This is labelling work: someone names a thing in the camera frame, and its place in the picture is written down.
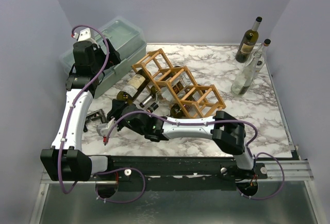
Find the translucent container lid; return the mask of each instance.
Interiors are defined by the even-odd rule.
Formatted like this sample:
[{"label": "translucent container lid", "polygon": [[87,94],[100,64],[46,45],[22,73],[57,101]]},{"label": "translucent container lid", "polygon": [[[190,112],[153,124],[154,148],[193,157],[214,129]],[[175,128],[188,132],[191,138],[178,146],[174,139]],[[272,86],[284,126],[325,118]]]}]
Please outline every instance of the translucent container lid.
[{"label": "translucent container lid", "polygon": [[[119,52],[121,60],[129,58],[146,45],[142,29],[120,16],[111,20],[99,30],[110,40],[115,50]],[[104,53],[106,53],[102,37],[96,32],[94,32],[94,35],[96,42],[101,46]],[[72,50],[62,54],[60,56],[60,61],[63,64],[64,72],[68,74],[74,64]],[[107,75],[110,71],[111,68],[106,70],[105,74]]]}]

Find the screw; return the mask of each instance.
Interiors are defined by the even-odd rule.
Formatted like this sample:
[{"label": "screw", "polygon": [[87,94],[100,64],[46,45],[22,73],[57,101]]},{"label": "screw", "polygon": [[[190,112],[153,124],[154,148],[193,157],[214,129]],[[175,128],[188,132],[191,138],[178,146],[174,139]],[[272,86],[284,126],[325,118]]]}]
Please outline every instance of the screw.
[{"label": "screw", "polygon": [[220,169],[220,172],[221,172],[222,175],[226,175],[226,174],[227,174],[227,168],[222,167],[222,168]]},{"label": "screw", "polygon": [[262,174],[267,174],[267,168],[265,168],[264,166],[262,168],[260,168],[260,172]]}]

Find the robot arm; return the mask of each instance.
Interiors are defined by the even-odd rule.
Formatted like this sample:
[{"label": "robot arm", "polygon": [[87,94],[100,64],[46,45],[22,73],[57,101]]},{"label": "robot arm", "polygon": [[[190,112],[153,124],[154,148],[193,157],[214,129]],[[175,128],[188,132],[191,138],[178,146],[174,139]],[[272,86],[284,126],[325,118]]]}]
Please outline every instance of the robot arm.
[{"label": "robot arm", "polygon": [[[80,31],[79,34],[75,33],[73,37],[77,39],[77,42],[73,45],[75,63],[65,84],[67,100],[62,122],[51,148],[43,149],[40,155],[45,169],[54,181],[58,180],[57,161],[70,107],[78,93],[99,73],[106,58],[89,28]],[[105,66],[106,70],[119,64],[121,60],[119,53],[113,48],[110,41],[106,39],[104,43],[107,43],[109,47],[109,60]],[[92,82],[85,92],[79,96],[75,108],[72,109],[61,157],[61,171],[64,181],[88,181],[91,174],[107,169],[108,160],[106,157],[88,157],[81,151],[81,137],[87,111],[92,103],[98,84],[98,79]]]},{"label": "robot arm", "polygon": [[[110,123],[118,120],[126,113],[141,111],[135,105],[127,105],[123,101],[113,100],[112,110],[107,117]],[[146,139],[159,142],[168,141],[169,139],[191,137],[204,138],[214,141],[217,146],[225,153],[232,154],[237,162],[240,170],[253,170],[255,161],[251,156],[248,148],[245,146],[245,130],[244,124],[240,123],[224,123],[213,125],[187,126],[182,124],[192,123],[209,123],[216,120],[236,120],[234,117],[224,111],[218,111],[215,116],[199,119],[175,119],[171,117],[163,117],[170,124],[161,121],[155,117],[149,117],[147,114],[133,114],[124,118],[118,125],[118,130],[123,127],[143,135]],[[100,136],[105,137],[111,125],[101,124],[97,131]]]}]

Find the plastic storage box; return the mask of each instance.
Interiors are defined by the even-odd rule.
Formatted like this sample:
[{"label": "plastic storage box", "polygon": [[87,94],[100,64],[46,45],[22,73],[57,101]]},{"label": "plastic storage box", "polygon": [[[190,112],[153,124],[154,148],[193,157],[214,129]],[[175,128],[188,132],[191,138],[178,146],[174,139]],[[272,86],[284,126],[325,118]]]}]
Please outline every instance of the plastic storage box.
[{"label": "plastic storage box", "polygon": [[[124,18],[120,16],[116,17],[99,30],[110,40],[115,50],[119,52],[121,63],[104,71],[104,79],[97,87],[94,98],[99,98],[104,94],[104,92],[131,70],[133,64],[146,54],[146,42],[142,30]],[[102,37],[95,32],[94,35],[96,42],[101,46],[104,53],[106,53]],[[60,61],[63,64],[64,72],[69,74],[74,64],[72,50],[62,54]]]}]

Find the clear glass bottle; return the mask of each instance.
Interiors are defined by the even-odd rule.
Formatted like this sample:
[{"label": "clear glass bottle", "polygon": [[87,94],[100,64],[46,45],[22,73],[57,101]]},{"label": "clear glass bottle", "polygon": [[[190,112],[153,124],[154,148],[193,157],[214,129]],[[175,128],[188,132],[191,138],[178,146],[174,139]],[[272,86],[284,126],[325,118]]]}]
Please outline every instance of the clear glass bottle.
[{"label": "clear glass bottle", "polygon": [[[191,84],[191,80],[186,72],[182,73],[179,77],[175,78],[172,82],[172,88],[177,96],[180,94],[185,94],[185,89]],[[157,98],[160,102],[172,104],[174,103],[174,98],[168,88],[161,88],[159,92],[156,93]]]},{"label": "clear glass bottle", "polygon": [[[173,77],[176,73],[169,73],[167,76],[165,76],[162,81],[166,81],[169,78]],[[140,102],[140,107],[144,108],[146,105],[148,105],[151,101],[156,100],[157,99],[157,94],[158,89],[155,86],[152,86],[150,88],[150,94],[143,100]]]},{"label": "clear glass bottle", "polygon": [[266,39],[264,43],[251,54],[247,60],[243,70],[236,76],[231,92],[235,96],[242,96],[247,92],[253,80],[265,64],[266,50],[270,44],[270,40]]}]

